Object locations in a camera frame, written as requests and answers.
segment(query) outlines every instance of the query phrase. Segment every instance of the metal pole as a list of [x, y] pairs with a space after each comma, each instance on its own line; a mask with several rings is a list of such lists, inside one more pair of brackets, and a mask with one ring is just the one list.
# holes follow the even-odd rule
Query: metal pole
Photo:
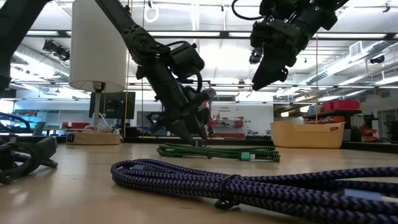
[[95, 107], [94, 107], [94, 132], [98, 132], [98, 116], [100, 115], [100, 101], [101, 93], [95, 93]]

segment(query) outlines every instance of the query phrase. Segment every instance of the ceiling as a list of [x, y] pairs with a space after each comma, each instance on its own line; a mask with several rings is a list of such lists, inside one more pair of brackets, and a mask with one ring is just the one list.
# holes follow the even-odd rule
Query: ceiling
[[[237, 18], [231, 11], [231, 2], [232, 0], [153, 1], [153, 6], [159, 8], [159, 18], [154, 22], [148, 22], [154, 18], [154, 10], [148, 10], [148, 18], [144, 19], [144, 6], [147, 6], [148, 1], [133, 0], [130, 1], [130, 5], [132, 18], [147, 30], [251, 31], [253, 21]], [[240, 0], [236, 5], [236, 10], [242, 15], [257, 16], [260, 2], [260, 0]], [[71, 30], [72, 3], [71, 0], [56, 0], [48, 3], [31, 29]], [[383, 13], [386, 7], [385, 0], [351, 0], [336, 13], [339, 21], [331, 31], [398, 32], [398, 24], [390, 22], [398, 20], [398, 0], [389, 1], [389, 4], [391, 10]], [[66, 48], [71, 46], [70, 38], [51, 39]], [[45, 40], [41, 37], [26, 37], [22, 45], [46, 55], [42, 50]], [[168, 44], [176, 40], [159, 39], [158, 41]], [[257, 65], [250, 65], [248, 62], [252, 50], [248, 39], [187, 39], [187, 41], [195, 41], [198, 45], [198, 52], [206, 63], [206, 67], [201, 72], [205, 80], [218, 83], [237, 83], [238, 80], [250, 82]], [[290, 75], [286, 84], [299, 84], [317, 69], [317, 62], [318, 69], [322, 68], [328, 62], [346, 54], [349, 47], [356, 42], [356, 40], [310, 41], [308, 47], [298, 55], [294, 67], [289, 68]], [[136, 64], [131, 60], [129, 65], [129, 77], [135, 77]], [[351, 71], [340, 73], [340, 77], [332, 76], [324, 79], [322, 85], [337, 85], [341, 80], [347, 79], [342, 76], [352, 77], [359, 71], [362, 72], [362, 70], [351, 68]]]

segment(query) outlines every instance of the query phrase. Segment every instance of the white lamp shade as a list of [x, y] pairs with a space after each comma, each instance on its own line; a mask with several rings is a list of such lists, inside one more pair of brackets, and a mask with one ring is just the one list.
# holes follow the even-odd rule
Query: white lamp shade
[[104, 92], [122, 92], [127, 51], [121, 35], [95, 0], [76, 0], [72, 11], [69, 85], [94, 92], [93, 82], [102, 82]]

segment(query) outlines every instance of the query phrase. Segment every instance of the shelf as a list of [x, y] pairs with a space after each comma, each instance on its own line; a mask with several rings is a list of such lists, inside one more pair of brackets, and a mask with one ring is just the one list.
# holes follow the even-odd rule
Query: shelf
[[[318, 118], [324, 118], [327, 116], [352, 116], [354, 114], [360, 114], [362, 113], [361, 110], [335, 110], [335, 111], [327, 111], [327, 112], [322, 112], [322, 113], [318, 113]], [[315, 118], [316, 115], [315, 114], [311, 114], [311, 115], [306, 115], [303, 116], [303, 118]]]

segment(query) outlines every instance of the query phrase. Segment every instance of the lamp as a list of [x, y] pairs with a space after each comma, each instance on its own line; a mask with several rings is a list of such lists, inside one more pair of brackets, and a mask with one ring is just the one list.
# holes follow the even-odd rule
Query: lamp
[[95, 0], [72, 4], [72, 49], [69, 85], [95, 93], [92, 133], [68, 134], [69, 144], [119, 144], [119, 134], [99, 133], [101, 93], [126, 89], [126, 46]]

